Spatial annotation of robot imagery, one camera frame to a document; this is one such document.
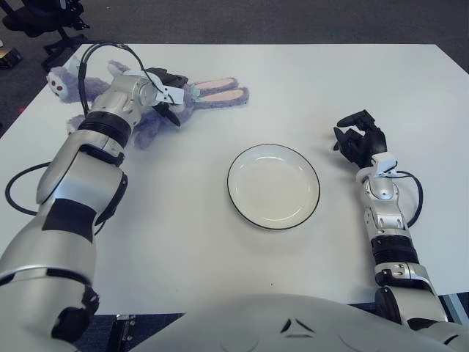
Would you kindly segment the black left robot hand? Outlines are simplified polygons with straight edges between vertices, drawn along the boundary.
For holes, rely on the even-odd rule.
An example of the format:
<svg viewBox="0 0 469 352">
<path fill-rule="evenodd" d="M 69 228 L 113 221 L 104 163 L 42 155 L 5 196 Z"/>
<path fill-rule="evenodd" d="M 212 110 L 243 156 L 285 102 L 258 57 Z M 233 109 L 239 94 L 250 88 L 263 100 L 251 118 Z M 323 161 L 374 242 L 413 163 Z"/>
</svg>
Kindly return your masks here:
<svg viewBox="0 0 469 352">
<path fill-rule="evenodd" d="M 146 69 L 148 76 L 154 80 L 158 78 L 163 88 L 163 101 L 153 109 L 160 116 L 166 118 L 177 127 L 181 126 L 181 118 L 176 115 L 176 108 L 185 108 L 185 86 L 188 78 L 169 73 L 166 69 L 151 67 Z"/>
</svg>

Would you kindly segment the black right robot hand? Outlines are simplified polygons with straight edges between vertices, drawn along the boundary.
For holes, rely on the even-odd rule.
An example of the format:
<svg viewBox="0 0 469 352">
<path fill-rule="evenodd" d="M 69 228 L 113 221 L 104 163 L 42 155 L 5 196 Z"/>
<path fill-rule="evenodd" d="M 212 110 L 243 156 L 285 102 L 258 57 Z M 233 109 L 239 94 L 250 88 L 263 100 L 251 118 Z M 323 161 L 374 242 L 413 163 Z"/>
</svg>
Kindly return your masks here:
<svg viewBox="0 0 469 352">
<path fill-rule="evenodd" d="M 349 162 L 360 169 L 372 166 L 372 156 L 387 152 L 385 134 L 374 123 L 367 110 L 342 118 L 333 128 L 339 151 Z"/>
</svg>

